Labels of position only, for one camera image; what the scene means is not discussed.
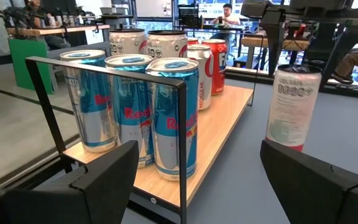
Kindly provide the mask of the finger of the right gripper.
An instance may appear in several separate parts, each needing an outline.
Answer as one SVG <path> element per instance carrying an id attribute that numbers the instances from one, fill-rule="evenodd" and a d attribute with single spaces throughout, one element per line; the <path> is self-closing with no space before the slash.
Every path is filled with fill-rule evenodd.
<path id="1" fill-rule="evenodd" d="M 268 40 L 268 73 L 272 76 L 282 51 L 285 29 L 283 27 L 264 27 L 264 30 Z"/>

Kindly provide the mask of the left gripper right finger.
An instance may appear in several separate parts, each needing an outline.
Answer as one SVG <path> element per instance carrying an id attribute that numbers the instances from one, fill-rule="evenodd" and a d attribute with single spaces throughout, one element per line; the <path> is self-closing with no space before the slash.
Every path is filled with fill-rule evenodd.
<path id="1" fill-rule="evenodd" d="M 291 224 L 358 224 L 358 174 L 268 139 L 260 160 Z"/>

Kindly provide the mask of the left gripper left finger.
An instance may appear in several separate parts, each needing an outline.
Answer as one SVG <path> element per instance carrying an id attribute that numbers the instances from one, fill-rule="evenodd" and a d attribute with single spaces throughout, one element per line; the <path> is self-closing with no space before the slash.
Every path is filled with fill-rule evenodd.
<path id="1" fill-rule="evenodd" d="M 138 159 L 128 141 L 35 189 L 0 189 L 0 224 L 121 224 Z"/>

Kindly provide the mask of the white Celsius can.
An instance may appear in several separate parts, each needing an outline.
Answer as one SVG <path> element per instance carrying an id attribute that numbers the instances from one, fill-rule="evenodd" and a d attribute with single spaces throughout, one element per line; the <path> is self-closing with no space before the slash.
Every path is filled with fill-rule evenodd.
<path id="1" fill-rule="evenodd" d="M 266 139 L 300 152 L 303 150 L 321 78 L 321 69 L 311 65 L 277 67 Z"/>
<path id="2" fill-rule="evenodd" d="M 109 31 L 112 56 L 122 54 L 146 54 L 147 37 L 144 29 L 113 29 Z"/>

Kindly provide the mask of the blue silver Red Bull can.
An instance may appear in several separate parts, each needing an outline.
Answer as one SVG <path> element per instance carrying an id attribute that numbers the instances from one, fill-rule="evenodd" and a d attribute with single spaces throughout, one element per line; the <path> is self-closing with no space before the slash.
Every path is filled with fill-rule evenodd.
<path id="1" fill-rule="evenodd" d="M 146 74 L 181 80 L 186 84 L 186 176 L 196 171 L 198 132 L 198 62 L 190 58 L 156 59 L 146 68 Z M 180 180 L 180 150 L 178 146 L 178 92 L 169 85 L 148 83 L 152 140 L 157 172 L 169 181 Z"/>
<path id="2" fill-rule="evenodd" d="M 105 59 L 107 68 L 145 74 L 152 57 L 142 54 L 122 54 Z M 147 83 L 133 78 L 112 76 L 111 99 L 114 120 L 121 144 L 136 140 L 139 145 L 138 168 L 154 163 L 154 147 Z"/>
<path id="3" fill-rule="evenodd" d="M 109 75 L 65 67 L 63 71 L 83 148 L 99 153 L 116 147 Z"/>

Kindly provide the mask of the silver Diet Coke can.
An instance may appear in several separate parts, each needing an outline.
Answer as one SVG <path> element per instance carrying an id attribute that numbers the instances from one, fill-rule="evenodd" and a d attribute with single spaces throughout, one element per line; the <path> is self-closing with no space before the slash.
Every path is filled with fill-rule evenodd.
<path id="1" fill-rule="evenodd" d="M 188 58 L 198 62 L 198 109 L 205 110 L 211 105 L 212 81 L 213 81 L 213 53 L 208 45 L 188 45 Z"/>

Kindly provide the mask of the clear glass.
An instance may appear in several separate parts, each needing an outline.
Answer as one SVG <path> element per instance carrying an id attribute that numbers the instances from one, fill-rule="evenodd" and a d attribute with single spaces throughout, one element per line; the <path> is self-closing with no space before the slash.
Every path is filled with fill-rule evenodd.
<path id="1" fill-rule="evenodd" d="M 153 59 L 187 58 L 188 39 L 182 30 L 151 30 L 147 36 L 147 55 Z"/>

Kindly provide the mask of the black crate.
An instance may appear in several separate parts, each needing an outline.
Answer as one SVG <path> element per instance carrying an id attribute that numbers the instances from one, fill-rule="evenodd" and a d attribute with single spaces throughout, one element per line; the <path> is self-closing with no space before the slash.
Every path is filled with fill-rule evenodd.
<path id="1" fill-rule="evenodd" d="M 178 5 L 178 25 L 184 28 L 200 28 L 202 16 L 199 15 L 200 9 L 197 2 L 191 4 Z"/>

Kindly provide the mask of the wooden background table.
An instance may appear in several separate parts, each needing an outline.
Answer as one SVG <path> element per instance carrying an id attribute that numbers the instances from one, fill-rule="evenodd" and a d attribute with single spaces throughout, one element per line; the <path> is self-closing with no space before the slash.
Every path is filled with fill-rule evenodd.
<path id="1" fill-rule="evenodd" d="M 50 34 L 64 34 L 71 32 L 81 32 L 86 30 L 103 30 L 110 29 L 110 25 L 97 25 L 97 26 L 78 26 L 67 28 L 53 28 L 53 29 L 25 29 L 25 28 L 7 28 L 7 33 L 11 35 L 26 35 L 26 36 L 41 36 Z"/>

